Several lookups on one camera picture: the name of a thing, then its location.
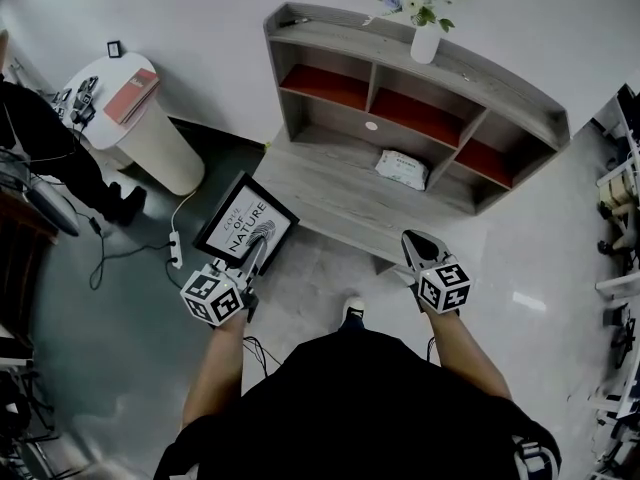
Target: power strip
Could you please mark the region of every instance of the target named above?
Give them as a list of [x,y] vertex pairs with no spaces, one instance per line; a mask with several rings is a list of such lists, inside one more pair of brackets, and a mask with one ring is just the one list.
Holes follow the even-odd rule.
[[174,260],[171,262],[171,266],[173,268],[177,268],[178,270],[182,268],[182,248],[180,247],[180,233],[177,231],[172,231],[169,233],[169,241],[171,245],[171,259]]

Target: white package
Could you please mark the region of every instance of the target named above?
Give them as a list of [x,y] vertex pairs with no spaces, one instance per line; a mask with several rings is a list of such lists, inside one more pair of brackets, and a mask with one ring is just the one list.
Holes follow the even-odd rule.
[[423,163],[387,149],[382,152],[376,171],[380,176],[399,181],[416,190],[425,189],[424,183],[429,175],[429,169]]

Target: white pedestal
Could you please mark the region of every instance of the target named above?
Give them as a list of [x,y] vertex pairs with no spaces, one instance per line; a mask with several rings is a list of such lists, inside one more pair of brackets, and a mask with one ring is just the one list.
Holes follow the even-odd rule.
[[152,101],[117,147],[171,192],[185,196],[204,178],[204,163]]

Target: tile floor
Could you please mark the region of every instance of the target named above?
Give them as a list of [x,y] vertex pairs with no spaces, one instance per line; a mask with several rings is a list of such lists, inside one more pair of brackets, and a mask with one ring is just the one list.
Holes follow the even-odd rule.
[[[209,159],[208,178],[177,218],[183,243],[235,172],[252,172],[260,159],[246,146],[200,152]],[[610,156],[587,126],[566,152],[482,216],[433,219],[434,233],[475,278],[463,319],[515,401],[556,437],[563,479],[584,478],[606,432],[597,431],[585,400],[604,374],[609,340],[593,285],[614,271],[595,246],[608,229],[595,210],[594,183]],[[111,251],[162,243],[178,202],[144,173],[133,174],[150,191],[147,208],[128,230],[111,230]],[[120,174],[107,177],[127,182]],[[65,461],[92,464],[87,478],[150,478],[177,431],[209,330],[187,315],[166,280],[166,252],[111,262],[103,287],[92,292],[87,276],[98,252],[88,231],[63,237],[44,266],[34,307],[38,364],[65,431],[56,446]],[[186,280],[204,261],[187,248],[175,277]],[[281,360],[297,344],[335,330],[342,300],[355,292],[368,303],[367,327],[425,356],[431,330],[410,293],[395,274],[376,276],[372,257],[357,249],[298,229],[256,289],[261,306],[248,332]],[[243,388],[261,377],[247,354]]]

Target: black clothing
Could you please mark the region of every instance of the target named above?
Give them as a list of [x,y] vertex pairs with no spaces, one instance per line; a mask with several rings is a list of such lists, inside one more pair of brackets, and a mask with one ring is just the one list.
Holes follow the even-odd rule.
[[186,427],[155,479],[195,464],[198,479],[343,471],[511,479],[518,478],[513,435],[539,442],[560,464],[553,437],[513,402],[422,360],[398,339],[341,331],[298,346],[227,412]]
[[[31,156],[31,172],[54,176],[88,207],[102,213],[107,220],[115,220],[121,211],[122,199],[109,191],[98,164],[62,124],[55,110],[35,92],[4,82],[1,77],[0,99],[22,147]],[[12,148],[14,145],[6,112],[0,106],[0,146]],[[33,161],[46,158],[55,160]]]

